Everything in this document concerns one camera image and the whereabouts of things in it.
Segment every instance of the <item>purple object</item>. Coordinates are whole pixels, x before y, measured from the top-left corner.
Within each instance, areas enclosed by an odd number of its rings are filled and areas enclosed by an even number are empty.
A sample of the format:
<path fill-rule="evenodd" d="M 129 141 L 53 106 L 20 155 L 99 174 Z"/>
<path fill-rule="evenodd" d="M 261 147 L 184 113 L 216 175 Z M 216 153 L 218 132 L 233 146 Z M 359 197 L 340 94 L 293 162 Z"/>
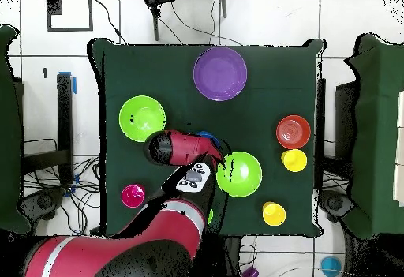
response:
<path fill-rule="evenodd" d="M 199 92 L 209 99 L 232 99 L 245 86 L 247 66 L 236 51 L 227 47 L 213 47 L 196 60 L 193 81 Z"/>
<path fill-rule="evenodd" d="M 253 266 L 251 266 L 244 270 L 241 277 L 258 277 L 258 275 L 259 272 Z"/>

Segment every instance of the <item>white tile floor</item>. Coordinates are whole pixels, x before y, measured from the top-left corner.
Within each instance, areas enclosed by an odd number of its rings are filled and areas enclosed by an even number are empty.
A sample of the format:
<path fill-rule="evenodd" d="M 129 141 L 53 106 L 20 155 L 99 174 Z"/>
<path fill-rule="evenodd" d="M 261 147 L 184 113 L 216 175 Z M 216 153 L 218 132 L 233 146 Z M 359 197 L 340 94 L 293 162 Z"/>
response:
<path fill-rule="evenodd" d="M 61 16 L 53 16 L 53 26 L 81 26 L 88 10 L 87 0 L 62 0 Z M 152 15 L 143 0 L 99 0 L 110 13 L 110 20 L 121 30 L 128 43 L 155 44 Z M 327 41 L 323 55 L 323 77 L 327 79 L 325 139 L 335 140 L 334 91 L 338 84 L 354 79 L 353 72 L 343 61 L 354 51 L 355 39 L 364 32 L 374 32 L 391 43 L 404 41 L 403 0 L 226 0 L 227 18 L 222 19 L 221 36 L 244 45 L 267 44 L 298 46 L 306 40 L 322 38 Z M 213 0 L 177 0 L 174 8 L 189 26 L 206 32 L 213 30 L 211 18 Z M 92 0 L 92 32 L 48 32 L 46 0 L 0 0 L 0 24 L 11 24 L 21 34 L 9 47 L 9 63 L 16 77 L 25 83 L 25 139 L 56 138 L 56 75 L 70 71 L 77 78 L 77 94 L 73 94 L 74 160 L 99 154 L 99 104 L 94 74 L 86 58 L 87 42 L 105 37 L 116 43 L 120 39 L 110 26 L 105 9 Z M 209 36 L 185 27 L 175 16 L 171 5 L 161 8 L 162 19 L 183 43 L 208 43 Z M 219 0 L 213 8 L 215 34 L 218 34 Z M 178 43 L 170 30 L 159 22 L 160 43 Z M 211 42 L 219 44 L 213 37 Z M 221 39 L 221 44 L 231 45 Z M 43 77 L 47 68 L 47 78 Z M 26 151 L 52 149 L 39 142 Z M 326 153 L 334 154 L 333 144 L 325 143 Z M 95 182 L 89 170 L 87 178 Z M 93 195 L 89 204 L 97 205 Z M 63 202 L 70 214 L 69 221 L 77 228 L 77 212 L 68 198 Z M 88 229 L 99 223 L 99 210 L 86 208 Z M 325 256 L 335 255 L 344 261 L 344 240 L 340 225 L 330 223 L 318 211 L 318 222 L 324 234 L 318 238 L 258 237 L 254 266 L 259 277 L 325 277 L 319 267 Z M 66 215 L 59 209 L 49 222 L 41 222 L 39 234 L 70 234 Z M 243 244 L 254 243 L 254 237 L 244 237 Z M 251 248 L 242 248 L 241 262 L 251 259 Z"/>

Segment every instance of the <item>green cloth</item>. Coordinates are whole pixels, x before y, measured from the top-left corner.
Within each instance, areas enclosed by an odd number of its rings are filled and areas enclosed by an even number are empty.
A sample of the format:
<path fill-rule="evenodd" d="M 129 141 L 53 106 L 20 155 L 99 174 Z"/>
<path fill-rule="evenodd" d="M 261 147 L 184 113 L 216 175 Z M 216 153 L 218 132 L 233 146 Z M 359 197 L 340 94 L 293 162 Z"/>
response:
<path fill-rule="evenodd" d="M 263 180 L 254 194 L 229 197 L 225 208 L 225 195 L 217 188 L 210 227 L 217 228 L 226 209 L 220 234 L 318 236 L 319 229 L 312 224 L 313 137 L 303 147 L 307 167 L 291 173 L 281 162 L 285 149 L 275 130 L 283 117 L 299 114 L 314 132 L 316 55 L 323 48 L 322 40 L 310 41 L 306 47 L 231 47 L 244 58 L 248 80 L 239 95 L 224 102 L 205 98 L 193 83 L 195 61 L 208 48 L 118 46 L 105 39 L 97 39 L 92 46 L 89 43 L 96 73 L 102 73 L 104 58 L 104 75 L 99 79 L 105 77 L 107 234 L 119 232 L 140 210 L 121 202 L 125 186 L 140 183 L 151 194 L 174 171 L 173 167 L 150 164 L 143 144 L 131 141 L 119 128 L 123 103 L 136 95 L 148 95 L 162 104 L 167 129 L 208 131 L 227 141 L 233 152 L 245 151 L 260 161 Z M 286 209 L 283 225 L 270 227 L 264 222 L 262 206 L 267 201 Z"/>
<path fill-rule="evenodd" d="M 17 210 L 21 184 L 22 127 L 18 102 L 9 67 L 8 47 L 18 36 L 18 30 L 0 25 L 0 228 L 24 234 L 30 230 L 28 220 Z"/>
<path fill-rule="evenodd" d="M 404 46 L 360 38 L 349 59 L 360 80 L 355 116 L 351 196 L 357 207 L 343 219 L 359 238 L 374 234 L 404 234 L 404 208 L 393 200 L 397 145 L 398 93 L 404 90 Z"/>

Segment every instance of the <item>green bowl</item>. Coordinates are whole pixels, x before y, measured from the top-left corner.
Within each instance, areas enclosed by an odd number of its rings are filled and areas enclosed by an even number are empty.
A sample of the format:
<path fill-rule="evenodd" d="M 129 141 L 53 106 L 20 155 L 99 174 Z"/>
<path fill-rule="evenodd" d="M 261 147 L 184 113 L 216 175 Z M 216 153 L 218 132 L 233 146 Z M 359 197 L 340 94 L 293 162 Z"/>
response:
<path fill-rule="evenodd" d="M 128 99 L 119 112 L 119 126 L 130 139 L 145 142 L 152 133 L 161 131 L 166 125 L 163 107 L 149 96 Z"/>
<path fill-rule="evenodd" d="M 211 209 L 209 211 L 209 216 L 208 216 L 208 225 L 211 223 L 211 220 L 213 219 L 213 210 Z"/>
<path fill-rule="evenodd" d="M 262 170 L 258 160 L 246 152 L 234 152 L 224 157 L 218 165 L 216 181 L 225 193 L 232 197 L 246 197 L 261 184 Z"/>

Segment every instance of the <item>blue object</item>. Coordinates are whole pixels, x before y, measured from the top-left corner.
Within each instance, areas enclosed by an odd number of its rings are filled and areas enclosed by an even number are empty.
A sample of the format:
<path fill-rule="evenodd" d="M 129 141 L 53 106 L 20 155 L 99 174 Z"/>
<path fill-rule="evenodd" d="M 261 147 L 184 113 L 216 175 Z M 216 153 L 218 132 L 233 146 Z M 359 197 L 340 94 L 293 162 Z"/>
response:
<path fill-rule="evenodd" d="M 338 271 L 342 270 L 341 261 L 333 256 L 324 257 L 321 260 L 321 269 L 327 277 L 336 277 L 340 274 Z"/>
<path fill-rule="evenodd" d="M 202 137 L 207 137 L 213 140 L 213 142 L 215 143 L 216 147 L 220 146 L 220 142 L 218 140 L 218 138 L 216 138 L 213 134 L 210 134 L 209 132 L 206 131 L 200 131 L 197 133 L 197 136 L 202 136 Z"/>
<path fill-rule="evenodd" d="M 74 193 L 74 192 L 76 191 L 76 189 L 77 189 L 77 187 L 71 186 L 69 190 L 70 190 L 72 193 Z M 64 196 L 64 197 L 69 197 L 70 195 L 69 195 L 69 193 L 65 193 L 63 196 Z"/>
<path fill-rule="evenodd" d="M 77 94 L 76 77 L 74 77 L 74 78 L 73 78 L 73 81 L 72 81 L 72 92 L 73 92 L 74 94 Z"/>

